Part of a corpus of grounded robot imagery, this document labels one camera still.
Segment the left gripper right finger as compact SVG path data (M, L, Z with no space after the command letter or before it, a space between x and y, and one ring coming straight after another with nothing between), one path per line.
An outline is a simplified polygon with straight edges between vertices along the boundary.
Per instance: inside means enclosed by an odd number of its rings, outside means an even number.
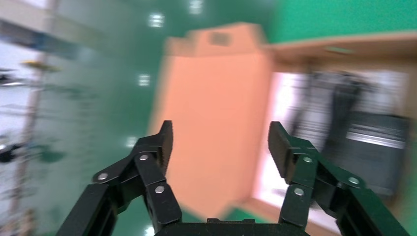
M363 179L324 159L308 141L272 121L268 149L288 185L279 224L304 235L310 205L316 202L335 219L343 236L405 236L407 231Z

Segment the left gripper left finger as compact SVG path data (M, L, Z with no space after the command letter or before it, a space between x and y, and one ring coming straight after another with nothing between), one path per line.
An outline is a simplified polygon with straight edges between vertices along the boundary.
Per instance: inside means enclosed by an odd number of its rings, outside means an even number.
M59 236L110 236L130 203L142 196L154 232L181 222L182 212L167 183L173 124L139 138L129 155L97 172L62 223Z

